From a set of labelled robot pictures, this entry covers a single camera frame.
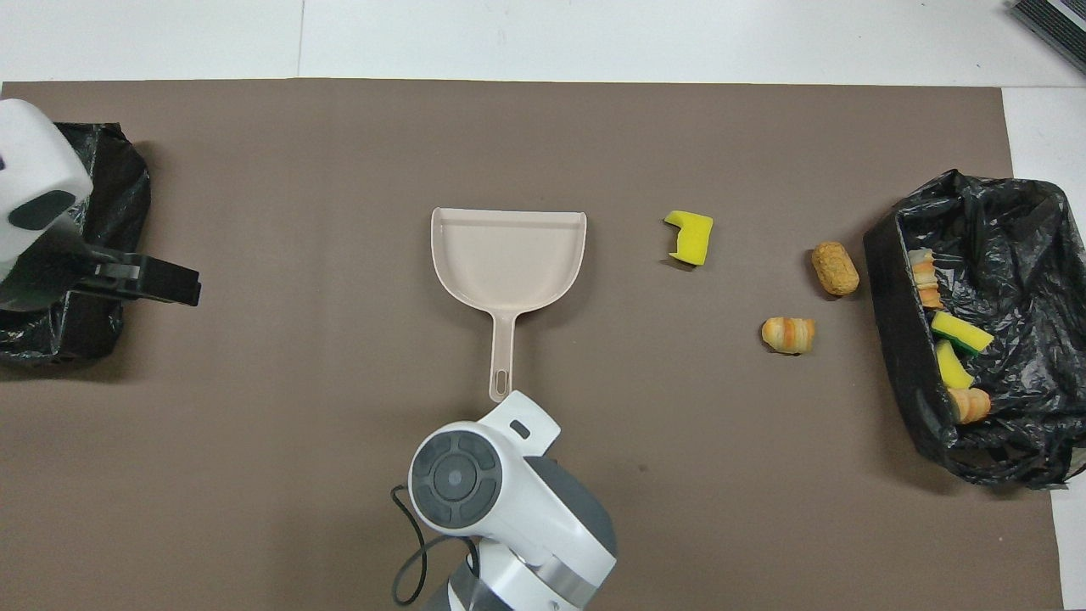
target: black cable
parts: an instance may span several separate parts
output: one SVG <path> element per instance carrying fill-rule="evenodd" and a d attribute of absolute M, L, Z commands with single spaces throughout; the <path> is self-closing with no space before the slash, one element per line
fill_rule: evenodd
<path fill-rule="evenodd" d="M 392 497 L 392 502 L 396 504 L 396 507 L 400 508 L 400 511 L 402 511 L 403 514 L 406 515 L 407 520 L 411 522 L 412 529 L 415 530 L 415 536 L 418 538 L 419 547 L 418 550 L 416 550 L 415 553 L 411 555 L 411 558 L 408 558 L 404 562 L 403 567 L 400 568 L 400 571 L 396 571 L 396 576 L 394 580 L 392 580 L 392 600 L 393 602 L 396 603 L 397 607 L 407 607 L 418 599 L 418 595 L 421 594 L 422 587 L 426 586 L 426 571 L 427 571 L 426 552 L 430 551 L 430 549 L 432 549 L 434 546 L 443 544 L 449 539 L 459 539 L 464 542 L 464 545 L 466 545 L 468 548 L 468 553 L 471 556 L 471 564 L 470 567 L 468 567 L 468 569 L 470 569 L 471 574 L 475 575 L 477 580 L 479 578 L 479 549 L 476 547 L 475 542 L 472 542 L 468 537 L 454 537 L 451 535 L 441 535 L 439 537 L 430 539 L 429 542 L 426 542 L 426 539 L 422 537 L 422 531 L 421 529 L 418 527 L 418 522 L 415 520 L 415 517 L 412 515 L 411 511 L 407 510 L 407 507 L 403 504 L 403 501 L 400 500 L 400 497 L 396 496 L 396 493 L 406 489 L 407 486 L 401 484 L 392 488 L 392 491 L 389 493 L 389 496 Z M 400 582 L 403 581 L 404 574 L 407 573 L 407 570 L 411 569 L 411 565 L 414 564 L 419 559 L 422 559 L 422 567 L 418 574 L 418 585 L 415 586 L 415 591 L 412 593 L 409 597 L 407 597 L 404 600 L 401 600 L 399 596 Z"/>

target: white floor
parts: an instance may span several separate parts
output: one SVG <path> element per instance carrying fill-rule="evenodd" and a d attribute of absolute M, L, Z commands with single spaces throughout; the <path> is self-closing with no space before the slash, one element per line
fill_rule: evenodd
<path fill-rule="evenodd" d="M 0 81 L 1002 87 L 1015 175 L 1063 187 L 1086 222 L 1086 76 L 1005 11 L 1002 0 L 0 0 Z M 1086 608 L 1086 481 L 1052 506 L 1064 606 Z"/>

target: scoop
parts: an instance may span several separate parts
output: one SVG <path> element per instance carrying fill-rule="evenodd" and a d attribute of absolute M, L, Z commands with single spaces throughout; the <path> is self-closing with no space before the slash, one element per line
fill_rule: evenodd
<path fill-rule="evenodd" d="M 513 391 L 517 317 L 554 303 L 581 269 L 583 212 L 520 212 L 437 207 L 430 250 L 438 279 L 453 296 L 494 320 L 490 398 Z"/>

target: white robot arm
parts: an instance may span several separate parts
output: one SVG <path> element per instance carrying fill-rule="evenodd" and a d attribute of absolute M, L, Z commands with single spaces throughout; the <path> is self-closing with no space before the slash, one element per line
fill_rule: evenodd
<path fill-rule="evenodd" d="M 603 585 L 615 532 L 595 497 L 542 456 L 559 433 L 513 393 L 480 421 L 422 442 L 408 479 L 416 512 L 442 534 L 482 537 L 479 577 L 463 564 L 425 609 L 576 611 Z"/>
<path fill-rule="evenodd" d="M 65 212 L 92 188 L 41 111 L 0 100 L 0 310 L 41 310 L 70 290 L 195 305 L 198 271 L 83 241 Z"/>

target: trash bag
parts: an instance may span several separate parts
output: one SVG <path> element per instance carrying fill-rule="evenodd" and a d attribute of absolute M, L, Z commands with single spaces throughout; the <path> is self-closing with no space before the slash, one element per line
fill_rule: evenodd
<path fill-rule="evenodd" d="M 1086 457 L 1086 250 L 1059 187 L 946 171 L 863 237 L 875 320 L 917 450 L 980 485 L 1061 487 Z M 934 251 L 947 311 L 995 336 L 962 359 L 992 397 L 957 425 L 907 251 Z"/>
<path fill-rule="evenodd" d="M 147 164 L 121 126 L 58 123 L 94 190 L 67 214 L 84 241 L 132 252 L 151 205 Z M 46 310 L 0 311 L 0 362 L 56 365 L 110 355 L 124 329 L 124 302 L 74 292 Z"/>

